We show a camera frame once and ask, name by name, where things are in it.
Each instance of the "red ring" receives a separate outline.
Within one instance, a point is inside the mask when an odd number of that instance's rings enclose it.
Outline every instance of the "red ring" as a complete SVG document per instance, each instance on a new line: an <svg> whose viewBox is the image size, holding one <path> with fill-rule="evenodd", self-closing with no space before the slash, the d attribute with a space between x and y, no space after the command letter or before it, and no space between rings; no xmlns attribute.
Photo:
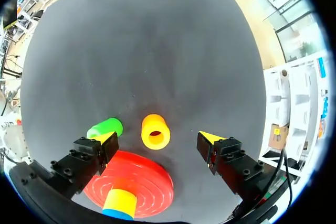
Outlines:
<svg viewBox="0 0 336 224"><path fill-rule="evenodd" d="M84 192L102 208L112 187L137 196L135 218L163 212L174 197L174 185L168 172L148 158L125 151L117 151L102 175L94 175Z"/></svg>

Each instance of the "glass wall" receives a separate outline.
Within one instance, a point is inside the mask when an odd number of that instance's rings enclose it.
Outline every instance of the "glass wall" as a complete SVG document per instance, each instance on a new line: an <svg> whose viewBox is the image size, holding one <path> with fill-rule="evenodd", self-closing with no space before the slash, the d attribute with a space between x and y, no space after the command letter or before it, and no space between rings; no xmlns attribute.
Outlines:
<svg viewBox="0 0 336 224"><path fill-rule="evenodd" d="M281 44L286 62L325 48L316 15L308 0L258 0Z"/></svg>
<svg viewBox="0 0 336 224"><path fill-rule="evenodd" d="M286 62L324 50L322 32L316 15L307 13L301 19L279 31L277 35Z"/></svg>

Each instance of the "green cylinder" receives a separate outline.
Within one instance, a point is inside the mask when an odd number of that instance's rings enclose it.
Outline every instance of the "green cylinder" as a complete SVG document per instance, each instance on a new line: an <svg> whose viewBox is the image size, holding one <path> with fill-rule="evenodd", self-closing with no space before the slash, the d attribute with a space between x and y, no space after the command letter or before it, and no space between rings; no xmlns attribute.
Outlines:
<svg viewBox="0 0 336 224"><path fill-rule="evenodd" d="M86 133L86 137L93 138L95 136L106 134L112 131L115 131L118 137L122 134L123 126L120 120L117 118L109 118L91 127L91 129L89 129Z"/></svg>

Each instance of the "cardboard box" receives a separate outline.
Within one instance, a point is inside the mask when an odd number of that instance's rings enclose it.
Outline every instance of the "cardboard box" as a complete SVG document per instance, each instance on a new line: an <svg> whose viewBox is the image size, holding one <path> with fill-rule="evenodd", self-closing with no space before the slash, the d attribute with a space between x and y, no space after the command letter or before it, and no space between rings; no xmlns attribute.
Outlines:
<svg viewBox="0 0 336 224"><path fill-rule="evenodd" d="M287 125L279 127L277 124L272 124L268 146L277 150L283 149L286 145L288 131Z"/></svg>

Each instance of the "gray table surface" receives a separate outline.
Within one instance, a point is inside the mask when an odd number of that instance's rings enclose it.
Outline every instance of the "gray table surface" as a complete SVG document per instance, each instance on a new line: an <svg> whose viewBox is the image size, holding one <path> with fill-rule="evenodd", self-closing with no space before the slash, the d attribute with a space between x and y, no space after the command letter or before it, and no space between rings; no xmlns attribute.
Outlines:
<svg viewBox="0 0 336 224"><path fill-rule="evenodd" d="M174 181L170 208L145 221L225 220L240 198L208 170L197 133L234 136L257 159L266 109L260 55L234 0L58 0L29 45L21 98L30 153L47 168L92 125L119 117L120 149ZM159 151L140 137L150 113L171 130ZM101 211L84 193L73 200Z"/></svg>

